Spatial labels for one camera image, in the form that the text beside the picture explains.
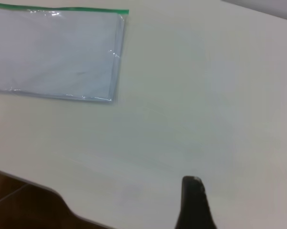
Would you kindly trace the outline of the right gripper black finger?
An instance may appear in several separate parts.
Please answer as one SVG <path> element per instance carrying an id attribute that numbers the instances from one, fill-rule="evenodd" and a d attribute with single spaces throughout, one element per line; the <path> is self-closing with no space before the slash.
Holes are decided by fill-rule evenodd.
<path id="1" fill-rule="evenodd" d="M 205 187 L 198 177 L 182 179 L 181 208 L 177 229 L 216 229 Z"/>

